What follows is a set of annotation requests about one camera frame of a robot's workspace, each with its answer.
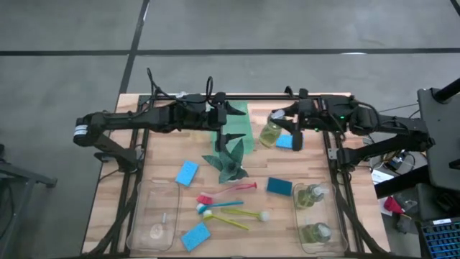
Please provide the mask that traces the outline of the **light blue sponge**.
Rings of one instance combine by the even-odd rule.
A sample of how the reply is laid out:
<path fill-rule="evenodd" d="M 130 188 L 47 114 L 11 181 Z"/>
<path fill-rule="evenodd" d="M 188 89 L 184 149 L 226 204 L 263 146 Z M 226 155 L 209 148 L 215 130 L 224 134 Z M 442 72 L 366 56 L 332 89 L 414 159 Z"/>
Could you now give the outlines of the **light blue sponge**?
<path fill-rule="evenodd" d="M 292 147 L 292 135 L 280 135 L 275 143 L 277 147 L 293 150 Z"/>
<path fill-rule="evenodd" d="M 197 248 L 201 243 L 205 242 L 211 233 L 204 222 L 197 224 L 194 228 L 186 232 L 181 238 L 184 248 L 191 252 Z"/>
<path fill-rule="evenodd" d="M 191 182 L 194 179 L 195 174 L 197 173 L 199 164 L 186 160 L 179 170 L 175 182 L 189 187 Z"/>

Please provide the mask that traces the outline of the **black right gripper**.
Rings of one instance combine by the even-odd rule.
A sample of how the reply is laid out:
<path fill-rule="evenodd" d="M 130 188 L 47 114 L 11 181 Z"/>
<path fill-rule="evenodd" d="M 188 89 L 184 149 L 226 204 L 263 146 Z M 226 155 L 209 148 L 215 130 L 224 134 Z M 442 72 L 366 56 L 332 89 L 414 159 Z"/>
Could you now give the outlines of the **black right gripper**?
<path fill-rule="evenodd" d="M 283 111 L 284 114 L 297 114 L 298 122 L 283 120 L 281 127 L 292 135 L 292 147 L 294 151 L 300 151 L 303 147 L 303 130 L 319 130 L 320 120 L 314 102 L 308 99 L 308 90 L 300 88 L 298 100 L 285 108 L 275 109 L 275 112 Z"/>

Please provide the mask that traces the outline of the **red dish brush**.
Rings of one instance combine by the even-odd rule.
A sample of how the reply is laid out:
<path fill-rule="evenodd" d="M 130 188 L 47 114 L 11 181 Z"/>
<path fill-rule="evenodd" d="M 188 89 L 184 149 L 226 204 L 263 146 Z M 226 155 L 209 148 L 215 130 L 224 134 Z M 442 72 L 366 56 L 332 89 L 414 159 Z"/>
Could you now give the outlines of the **red dish brush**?
<path fill-rule="evenodd" d="M 246 183 L 246 184 L 237 184 L 235 186 L 226 188 L 226 189 L 224 189 L 224 190 L 222 190 L 220 192 L 217 192 L 217 193 L 201 192 L 196 200 L 197 200 L 198 203 L 202 203 L 202 204 L 205 204 L 205 205 L 210 205 L 215 200 L 220 199 L 220 198 L 226 196 L 227 194 L 230 194 L 230 193 L 233 193 L 233 192 L 236 192 L 236 191 L 243 191 L 243 190 L 251 189 L 251 188 L 257 189 L 257 183 L 254 182 L 254 183 Z"/>

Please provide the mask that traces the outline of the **black metal stand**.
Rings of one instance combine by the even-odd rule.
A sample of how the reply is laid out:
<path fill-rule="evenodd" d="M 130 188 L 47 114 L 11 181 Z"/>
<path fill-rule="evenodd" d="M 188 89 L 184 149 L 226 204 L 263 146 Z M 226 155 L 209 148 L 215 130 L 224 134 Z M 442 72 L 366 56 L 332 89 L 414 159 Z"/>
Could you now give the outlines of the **black metal stand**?
<path fill-rule="evenodd" d="M 0 259 L 9 259 L 35 185 L 55 188 L 58 180 L 12 165 L 4 152 L 0 144 Z"/>

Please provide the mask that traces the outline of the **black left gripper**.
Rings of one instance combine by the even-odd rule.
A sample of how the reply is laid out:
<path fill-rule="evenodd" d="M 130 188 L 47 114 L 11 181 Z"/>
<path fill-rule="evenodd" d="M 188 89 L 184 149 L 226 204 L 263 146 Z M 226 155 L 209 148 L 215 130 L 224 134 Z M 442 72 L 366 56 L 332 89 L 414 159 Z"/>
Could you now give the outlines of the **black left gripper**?
<path fill-rule="evenodd" d="M 230 105 L 229 101 L 226 99 L 226 93 L 217 92 L 216 93 L 216 106 L 211 108 L 207 112 L 207 125 L 210 130 L 218 130 L 227 123 L 226 116 L 227 114 L 243 116 L 246 115 L 245 112 L 234 108 Z M 224 152 L 227 151 L 226 145 L 230 140 L 234 140 L 240 137 L 244 137 L 245 134 L 223 134 L 218 132 L 216 134 L 215 141 L 215 151 Z"/>

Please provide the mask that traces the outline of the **white paper sheets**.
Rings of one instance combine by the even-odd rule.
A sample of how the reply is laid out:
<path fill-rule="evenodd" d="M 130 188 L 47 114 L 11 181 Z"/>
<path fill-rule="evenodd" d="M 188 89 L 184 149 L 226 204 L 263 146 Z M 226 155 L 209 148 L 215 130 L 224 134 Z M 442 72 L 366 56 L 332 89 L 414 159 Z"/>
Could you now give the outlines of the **white paper sheets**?
<path fill-rule="evenodd" d="M 382 183 L 388 180 L 391 180 L 394 178 L 394 176 L 384 173 L 382 171 L 374 169 L 371 172 L 371 177 L 374 185 L 377 185 L 378 183 Z"/>

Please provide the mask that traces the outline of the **blue dish brush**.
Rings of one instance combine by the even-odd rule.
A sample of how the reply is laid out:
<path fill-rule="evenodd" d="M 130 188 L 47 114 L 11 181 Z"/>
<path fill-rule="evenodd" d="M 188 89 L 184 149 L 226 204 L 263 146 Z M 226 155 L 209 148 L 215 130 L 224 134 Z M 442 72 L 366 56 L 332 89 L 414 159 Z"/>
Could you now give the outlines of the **blue dish brush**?
<path fill-rule="evenodd" d="M 244 202 L 243 201 L 230 201 L 230 202 L 224 202 L 224 203 L 216 203 L 216 204 L 202 204 L 199 203 L 196 207 L 196 211 L 198 214 L 204 213 L 204 211 L 214 208 L 214 207 L 221 207 L 221 206 L 236 206 L 236 205 L 242 205 Z"/>

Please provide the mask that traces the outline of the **backlit keyboard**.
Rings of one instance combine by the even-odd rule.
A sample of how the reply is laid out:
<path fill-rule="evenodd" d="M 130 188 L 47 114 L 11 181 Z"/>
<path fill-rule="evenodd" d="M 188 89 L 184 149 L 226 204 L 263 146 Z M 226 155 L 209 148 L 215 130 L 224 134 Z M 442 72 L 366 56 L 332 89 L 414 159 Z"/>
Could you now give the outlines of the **backlit keyboard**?
<path fill-rule="evenodd" d="M 460 217 L 417 223 L 423 258 L 460 259 Z"/>

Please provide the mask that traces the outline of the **red object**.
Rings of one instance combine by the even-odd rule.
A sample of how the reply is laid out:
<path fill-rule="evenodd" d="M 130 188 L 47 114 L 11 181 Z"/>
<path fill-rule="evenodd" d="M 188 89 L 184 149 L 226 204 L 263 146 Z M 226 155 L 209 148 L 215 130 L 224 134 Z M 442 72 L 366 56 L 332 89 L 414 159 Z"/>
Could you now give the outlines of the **red object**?
<path fill-rule="evenodd" d="M 396 213 L 396 214 L 404 214 L 405 210 L 398 204 L 398 202 L 392 197 L 388 196 L 383 204 L 385 210 Z"/>

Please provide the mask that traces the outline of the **yellow dish soap pump bottle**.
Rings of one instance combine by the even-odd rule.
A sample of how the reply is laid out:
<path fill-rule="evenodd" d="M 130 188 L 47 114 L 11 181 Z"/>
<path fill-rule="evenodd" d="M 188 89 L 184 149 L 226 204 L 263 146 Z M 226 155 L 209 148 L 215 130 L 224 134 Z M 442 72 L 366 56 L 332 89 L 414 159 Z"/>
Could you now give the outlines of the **yellow dish soap pump bottle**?
<path fill-rule="evenodd" d="M 322 222 L 307 224 L 300 229 L 301 243 L 326 243 L 331 239 L 331 228 Z"/>
<path fill-rule="evenodd" d="M 284 116 L 285 113 L 281 109 L 270 113 L 270 115 L 267 117 L 267 123 L 259 135 L 259 141 L 262 145 L 271 148 L 276 144 L 278 137 L 281 135 L 282 127 L 275 124 L 272 120 L 283 119 Z"/>
<path fill-rule="evenodd" d="M 297 184 L 294 187 L 294 207 L 296 209 L 307 209 L 315 203 L 322 201 L 329 188 L 321 184 Z"/>

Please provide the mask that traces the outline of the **black metal table frame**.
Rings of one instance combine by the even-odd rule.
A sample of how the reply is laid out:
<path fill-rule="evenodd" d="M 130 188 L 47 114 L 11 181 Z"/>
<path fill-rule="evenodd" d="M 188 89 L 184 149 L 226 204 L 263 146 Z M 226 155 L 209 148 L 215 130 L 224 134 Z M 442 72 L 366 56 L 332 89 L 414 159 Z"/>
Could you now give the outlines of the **black metal table frame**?
<path fill-rule="evenodd" d="M 248 101 L 248 111 L 252 132 L 257 141 L 260 130 L 265 124 L 267 114 L 273 109 L 291 105 L 292 99 L 286 99 L 285 94 L 228 94 L 228 98 L 235 97 Z M 242 182 L 257 182 L 257 190 L 242 191 L 244 207 L 249 211 L 267 210 L 270 220 L 266 223 L 252 220 L 251 217 L 230 217 L 250 227 L 246 231 L 232 227 L 220 221 L 206 222 L 211 237 L 195 250 L 188 252 L 184 248 L 180 237 L 201 221 L 196 213 L 196 197 L 202 191 L 219 191 L 223 185 L 218 185 L 218 173 L 211 169 L 201 155 L 211 154 L 213 144 L 211 133 L 203 131 L 171 132 L 158 134 L 150 132 L 148 136 L 143 131 L 137 135 L 132 130 L 117 130 L 110 134 L 113 141 L 122 147 L 140 145 L 144 141 L 145 155 L 143 175 L 141 180 L 155 180 L 154 183 L 171 183 L 175 187 L 175 177 L 185 160 L 200 164 L 198 172 L 190 187 L 180 186 L 179 220 L 172 247 L 165 252 L 129 251 L 126 239 L 129 235 L 129 217 L 120 228 L 119 242 L 111 252 L 111 243 L 98 255 L 89 255 L 110 226 L 115 222 L 118 212 L 121 193 L 122 210 L 128 198 L 132 195 L 134 181 L 137 175 L 115 173 L 98 183 L 93 207 L 86 230 L 86 236 L 81 248 L 82 258 L 306 258 L 326 257 L 307 254 L 299 243 L 298 233 L 295 230 L 296 222 L 293 214 L 293 198 L 265 191 L 268 177 L 281 178 L 293 183 L 320 183 L 337 180 L 331 176 L 326 154 L 325 140 L 322 133 L 306 132 L 305 148 L 301 152 L 289 150 L 267 149 L 256 144 L 253 153 L 244 156 L 243 167 L 248 170 L 250 179 Z M 387 252 L 390 246 L 383 224 L 379 202 L 374 190 L 374 184 L 368 168 L 358 167 L 352 172 L 353 190 L 348 198 L 354 198 L 356 205 L 355 215 L 374 241 Z"/>

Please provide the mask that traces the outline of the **small electronics box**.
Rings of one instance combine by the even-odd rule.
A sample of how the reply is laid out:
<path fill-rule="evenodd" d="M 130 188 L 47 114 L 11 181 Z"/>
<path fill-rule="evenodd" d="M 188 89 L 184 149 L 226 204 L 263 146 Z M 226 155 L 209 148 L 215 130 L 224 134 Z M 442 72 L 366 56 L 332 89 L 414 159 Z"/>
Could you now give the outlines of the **small electronics box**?
<path fill-rule="evenodd" d="M 393 156 L 387 163 L 387 167 L 396 171 L 405 161 L 407 153 L 398 153 Z"/>

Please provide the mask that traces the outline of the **dark teal sponge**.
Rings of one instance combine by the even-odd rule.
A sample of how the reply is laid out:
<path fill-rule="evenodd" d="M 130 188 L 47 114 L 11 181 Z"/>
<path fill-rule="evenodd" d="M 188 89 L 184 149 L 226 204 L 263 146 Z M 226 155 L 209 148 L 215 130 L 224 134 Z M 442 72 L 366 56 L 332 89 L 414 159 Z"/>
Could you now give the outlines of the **dark teal sponge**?
<path fill-rule="evenodd" d="M 269 177 L 266 190 L 283 196 L 291 196 L 293 183 L 279 178 Z"/>

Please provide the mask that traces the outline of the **clear plastic bin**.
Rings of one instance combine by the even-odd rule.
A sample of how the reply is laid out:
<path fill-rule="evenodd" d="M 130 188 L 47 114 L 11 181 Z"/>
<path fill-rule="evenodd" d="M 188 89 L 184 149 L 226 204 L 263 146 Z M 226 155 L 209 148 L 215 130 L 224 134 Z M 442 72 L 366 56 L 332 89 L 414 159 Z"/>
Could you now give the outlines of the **clear plastic bin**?
<path fill-rule="evenodd" d="M 126 246 L 133 252 L 165 252 L 173 246 L 178 223 L 180 187 L 166 180 L 143 180 Z"/>
<path fill-rule="evenodd" d="M 301 243 L 302 250 L 308 255 L 341 257 L 349 244 L 344 235 L 344 226 L 339 219 L 339 213 L 335 201 L 336 189 L 329 183 L 301 183 L 305 185 L 321 184 L 329 188 L 330 192 L 324 199 L 307 209 L 296 209 L 295 226 L 300 242 L 300 229 L 307 224 L 325 223 L 332 231 L 331 239 L 326 243 Z"/>

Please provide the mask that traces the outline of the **yellow-green dish brush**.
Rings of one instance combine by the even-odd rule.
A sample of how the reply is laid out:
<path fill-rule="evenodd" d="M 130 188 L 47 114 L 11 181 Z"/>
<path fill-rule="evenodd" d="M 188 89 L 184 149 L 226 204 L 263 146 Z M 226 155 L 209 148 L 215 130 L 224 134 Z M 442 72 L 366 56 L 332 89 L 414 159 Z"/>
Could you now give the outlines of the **yellow-green dish brush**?
<path fill-rule="evenodd" d="M 238 227 L 239 229 L 249 230 L 248 226 L 240 224 L 240 223 L 235 222 L 235 221 L 232 221 L 230 219 L 226 219 L 226 218 L 217 216 L 217 215 L 213 214 L 213 212 L 211 210 L 205 210 L 204 213 L 202 213 L 202 215 L 203 215 L 203 220 L 204 221 L 209 221 L 211 219 L 217 219 L 217 220 L 219 220 L 221 222 L 230 224 L 230 225 L 232 225 L 234 227 Z"/>
<path fill-rule="evenodd" d="M 235 215 L 244 215 L 248 217 L 254 217 L 261 222 L 267 222 L 270 219 L 269 212 L 260 211 L 260 212 L 250 212 L 242 209 L 232 209 L 232 208 L 223 208 L 221 212 L 225 214 L 235 214 Z"/>

